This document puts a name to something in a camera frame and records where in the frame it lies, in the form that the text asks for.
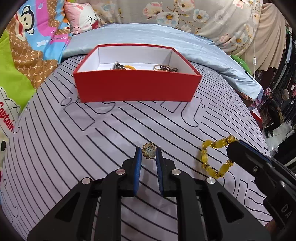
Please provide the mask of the person's hand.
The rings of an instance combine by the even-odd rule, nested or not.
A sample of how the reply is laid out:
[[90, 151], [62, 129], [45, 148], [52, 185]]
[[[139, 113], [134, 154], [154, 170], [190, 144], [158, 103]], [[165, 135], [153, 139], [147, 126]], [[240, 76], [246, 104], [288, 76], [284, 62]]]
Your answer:
[[286, 234], [283, 233], [283, 229], [280, 229], [273, 219], [270, 222], [268, 222], [264, 227], [269, 231], [272, 241], [289, 240], [289, 236], [287, 236]]

